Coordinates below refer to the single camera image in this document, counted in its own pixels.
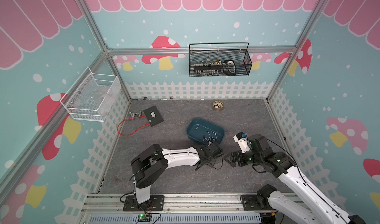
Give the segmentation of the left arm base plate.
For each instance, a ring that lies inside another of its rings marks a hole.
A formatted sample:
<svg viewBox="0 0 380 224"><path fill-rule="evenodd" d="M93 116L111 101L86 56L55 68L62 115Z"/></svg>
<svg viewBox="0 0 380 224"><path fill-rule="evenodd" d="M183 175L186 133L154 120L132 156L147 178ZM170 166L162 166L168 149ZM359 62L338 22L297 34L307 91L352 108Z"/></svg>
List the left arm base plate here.
<svg viewBox="0 0 380 224"><path fill-rule="evenodd" d="M163 211L163 204L164 204L164 195L153 195L150 197L150 199L146 202L143 202L139 204L135 198L134 195L126 195L122 196L120 198L120 202L123 203L123 211L124 212L137 212L137 211L146 211L146 212L153 212Z"/></svg>

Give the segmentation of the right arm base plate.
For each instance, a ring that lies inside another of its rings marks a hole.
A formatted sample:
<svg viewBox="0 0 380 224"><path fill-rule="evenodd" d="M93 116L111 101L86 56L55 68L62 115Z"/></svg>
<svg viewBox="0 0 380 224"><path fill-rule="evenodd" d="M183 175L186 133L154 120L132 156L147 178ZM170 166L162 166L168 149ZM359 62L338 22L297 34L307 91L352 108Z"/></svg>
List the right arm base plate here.
<svg viewBox="0 0 380 224"><path fill-rule="evenodd" d="M272 208L269 204L269 195L263 194L243 194L240 196L240 202L245 211L270 211L277 213L277 209Z"/></svg>

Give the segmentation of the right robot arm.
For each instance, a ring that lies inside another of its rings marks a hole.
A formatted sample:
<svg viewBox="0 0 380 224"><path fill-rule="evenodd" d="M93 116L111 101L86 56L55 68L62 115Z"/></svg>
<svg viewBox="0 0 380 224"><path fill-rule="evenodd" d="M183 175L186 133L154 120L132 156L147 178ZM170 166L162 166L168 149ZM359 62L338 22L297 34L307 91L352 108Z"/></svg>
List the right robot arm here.
<svg viewBox="0 0 380 224"><path fill-rule="evenodd" d="M298 224L363 224L358 215L350 215L338 207L318 189L299 169L292 156L285 150L274 152L265 136L247 136L240 132L234 136L239 150L232 152L225 160L232 167L252 165L261 166L289 187L306 205L289 200L275 187L267 184L257 192L257 204L269 205L288 216Z"/></svg>

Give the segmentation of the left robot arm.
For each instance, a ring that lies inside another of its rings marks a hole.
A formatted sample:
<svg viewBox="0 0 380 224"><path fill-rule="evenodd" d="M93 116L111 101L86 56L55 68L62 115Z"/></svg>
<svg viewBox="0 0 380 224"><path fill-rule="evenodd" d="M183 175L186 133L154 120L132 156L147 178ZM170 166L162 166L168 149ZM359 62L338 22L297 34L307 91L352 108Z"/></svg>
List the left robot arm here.
<svg viewBox="0 0 380 224"><path fill-rule="evenodd" d="M134 196L137 203L150 201L150 187L167 169L179 166L195 166L196 170L207 165L215 168L216 159L223 150L217 142L196 145L186 149L164 149L153 144L131 161Z"/></svg>

